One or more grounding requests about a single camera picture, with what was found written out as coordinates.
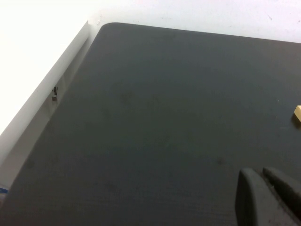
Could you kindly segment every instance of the gray plastic object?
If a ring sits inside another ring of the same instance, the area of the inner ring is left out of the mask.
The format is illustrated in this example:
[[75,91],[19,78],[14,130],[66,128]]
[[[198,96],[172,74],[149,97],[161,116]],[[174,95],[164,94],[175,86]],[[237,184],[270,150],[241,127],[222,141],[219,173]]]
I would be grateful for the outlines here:
[[240,171],[235,204],[239,226],[300,225],[272,189],[253,169]]

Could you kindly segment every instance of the black tabletop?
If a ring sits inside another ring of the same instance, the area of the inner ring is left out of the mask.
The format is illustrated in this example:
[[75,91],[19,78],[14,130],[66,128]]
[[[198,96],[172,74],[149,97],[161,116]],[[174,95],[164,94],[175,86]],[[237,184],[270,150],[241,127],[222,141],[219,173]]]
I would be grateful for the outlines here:
[[103,26],[0,225],[235,225],[238,172],[301,180],[301,45]]

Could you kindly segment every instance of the dark table surface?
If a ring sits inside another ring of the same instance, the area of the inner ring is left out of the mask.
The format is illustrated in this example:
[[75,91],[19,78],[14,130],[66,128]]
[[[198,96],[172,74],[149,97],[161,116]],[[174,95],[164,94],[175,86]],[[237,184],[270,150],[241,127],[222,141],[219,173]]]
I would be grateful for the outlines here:
[[107,24],[0,225],[235,225],[238,172],[301,180],[301,45]]

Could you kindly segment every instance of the beige block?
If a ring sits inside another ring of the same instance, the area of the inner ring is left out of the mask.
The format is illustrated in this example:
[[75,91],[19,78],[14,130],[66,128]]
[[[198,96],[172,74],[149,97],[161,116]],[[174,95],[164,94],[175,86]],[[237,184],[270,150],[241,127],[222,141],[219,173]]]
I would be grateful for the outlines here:
[[295,115],[297,116],[299,121],[301,121],[301,105],[296,107]]

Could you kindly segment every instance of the blue sticker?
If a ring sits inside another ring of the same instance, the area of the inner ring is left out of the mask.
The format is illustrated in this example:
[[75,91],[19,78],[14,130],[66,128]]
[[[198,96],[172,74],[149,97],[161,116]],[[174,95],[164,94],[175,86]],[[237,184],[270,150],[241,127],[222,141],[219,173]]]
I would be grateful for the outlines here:
[[7,190],[7,189],[4,189],[4,188],[0,188],[0,193],[5,193],[5,194],[7,194],[7,193],[8,193],[8,190]]

